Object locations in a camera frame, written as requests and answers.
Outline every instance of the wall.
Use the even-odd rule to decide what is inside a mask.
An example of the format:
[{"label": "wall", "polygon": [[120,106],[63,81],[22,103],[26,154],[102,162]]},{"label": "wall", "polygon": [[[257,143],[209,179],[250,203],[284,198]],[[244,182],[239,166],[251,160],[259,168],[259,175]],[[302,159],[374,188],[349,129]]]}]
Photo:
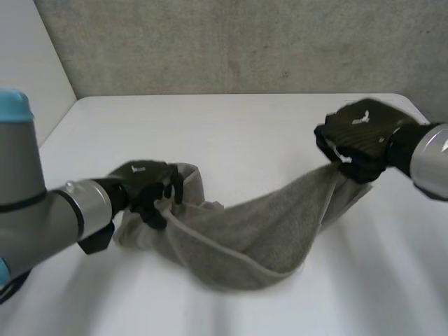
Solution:
[{"label": "wall", "polygon": [[32,0],[0,0],[0,87],[28,95],[42,144],[76,101]]},{"label": "wall", "polygon": [[448,120],[446,0],[35,2],[78,98],[395,92]]}]

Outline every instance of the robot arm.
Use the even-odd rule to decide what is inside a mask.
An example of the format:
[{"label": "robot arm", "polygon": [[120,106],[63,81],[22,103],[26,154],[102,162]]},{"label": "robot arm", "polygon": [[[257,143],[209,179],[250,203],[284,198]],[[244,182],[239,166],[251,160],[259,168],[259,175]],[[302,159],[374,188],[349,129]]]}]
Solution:
[{"label": "robot arm", "polygon": [[448,124],[406,125],[390,140],[387,160],[433,200],[448,200]]},{"label": "robot arm", "polygon": [[78,243],[87,254],[106,249],[119,211],[129,207],[161,230],[166,221],[154,201],[171,197],[173,187],[176,202],[182,200],[177,166],[155,161],[128,162],[106,178],[47,191],[33,115],[21,92],[0,90],[0,134],[0,302],[6,287],[66,247]]},{"label": "robot arm", "polygon": [[316,144],[358,183],[396,167],[434,200],[448,200],[448,124],[420,125],[398,109],[363,99],[327,115]]}]

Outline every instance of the table surface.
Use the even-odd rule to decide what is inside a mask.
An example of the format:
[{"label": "table surface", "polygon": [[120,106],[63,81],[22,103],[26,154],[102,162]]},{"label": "table surface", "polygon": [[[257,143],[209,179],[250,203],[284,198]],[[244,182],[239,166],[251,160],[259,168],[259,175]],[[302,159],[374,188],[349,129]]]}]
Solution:
[{"label": "table surface", "polygon": [[[313,129],[365,94],[91,97],[41,147],[49,188],[127,160],[190,162],[225,206],[326,159]],[[406,98],[370,94],[424,118]],[[0,307],[0,335],[447,335],[448,209],[398,171],[315,241],[301,272],[267,290],[215,293],[149,251],[72,246]]]}]

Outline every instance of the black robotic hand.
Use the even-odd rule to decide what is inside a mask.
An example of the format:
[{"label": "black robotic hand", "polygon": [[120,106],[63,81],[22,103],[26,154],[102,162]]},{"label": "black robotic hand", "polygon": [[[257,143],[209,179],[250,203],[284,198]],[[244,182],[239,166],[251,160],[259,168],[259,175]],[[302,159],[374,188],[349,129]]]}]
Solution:
[{"label": "black robotic hand", "polygon": [[316,144],[339,170],[357,183],[378,179],[388,167],[389,139],[406,124],[416,124],[406,113],[373,99],[363,99],[327,115],[314,130]]},{"label": "black robotic hand", "polygon": [[110,177],[120,179],[129,197],[129,209],[140,215],[143,222],[156,230],[167,226],[154,202],[164,196],[182,203],[183,177],[175,164],[158,161],[130,161],[114,170]]}]

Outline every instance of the cloth fold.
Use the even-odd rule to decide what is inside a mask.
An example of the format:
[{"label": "cloth fold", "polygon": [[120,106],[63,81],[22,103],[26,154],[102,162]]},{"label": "cloth fold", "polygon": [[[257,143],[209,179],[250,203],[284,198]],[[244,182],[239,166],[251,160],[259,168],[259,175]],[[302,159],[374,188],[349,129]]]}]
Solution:
[{"label": "cloth fold", "polygon": [[177,165],[185,179],[183,203],[156,202],[167,228],[153,230],[138,214],[126,211],[113,239],[119,246],[155,250],[221,289],[260,289],[290,276],[317,234],[371,188],[329,164],[268,195],[224,209],[205,201],[197,167]]}]

